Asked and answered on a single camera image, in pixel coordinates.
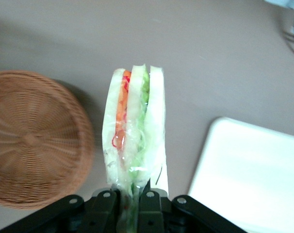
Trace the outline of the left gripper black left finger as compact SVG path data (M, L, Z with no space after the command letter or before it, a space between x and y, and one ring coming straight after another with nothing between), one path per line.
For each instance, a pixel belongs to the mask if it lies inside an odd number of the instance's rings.
M119 192L102 189L88 201L66 196L13 224L0 233L115 233Z

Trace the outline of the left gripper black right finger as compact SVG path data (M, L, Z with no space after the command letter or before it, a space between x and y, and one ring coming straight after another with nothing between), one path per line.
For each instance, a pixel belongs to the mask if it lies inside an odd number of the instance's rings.
M139 200L139 233L244 233L245 230L188 195L169 200L147 183Z

